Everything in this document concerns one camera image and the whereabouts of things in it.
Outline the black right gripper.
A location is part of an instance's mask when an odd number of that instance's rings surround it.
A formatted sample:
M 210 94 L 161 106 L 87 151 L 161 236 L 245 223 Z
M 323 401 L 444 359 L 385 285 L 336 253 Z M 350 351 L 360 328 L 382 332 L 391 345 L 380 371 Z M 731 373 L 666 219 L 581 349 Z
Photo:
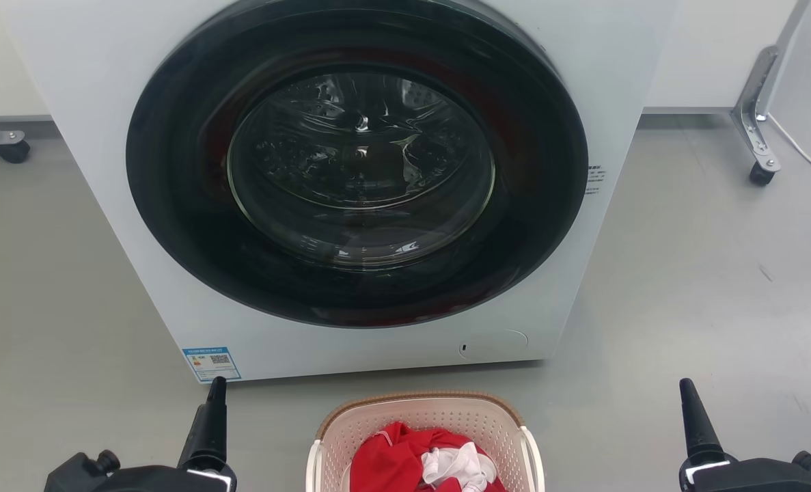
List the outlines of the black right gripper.
M 695 383 L 679 382 L 687 458 L 679 473 L 683 491 L 811 491 L 811 454 L 791 462 L 725 454 Z

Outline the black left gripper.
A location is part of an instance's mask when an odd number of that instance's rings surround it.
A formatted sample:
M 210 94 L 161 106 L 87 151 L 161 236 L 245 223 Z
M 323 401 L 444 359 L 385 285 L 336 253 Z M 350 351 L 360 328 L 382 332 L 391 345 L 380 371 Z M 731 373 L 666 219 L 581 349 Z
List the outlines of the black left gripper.
M 177 467 L 121 467 L 103 450 L 96 460 L 84 452 L 72 456 L 47 476 L 45 491 L 234 491 L 227 467 L 227 380 L 212 380 L 205 402 L 193 418 Z

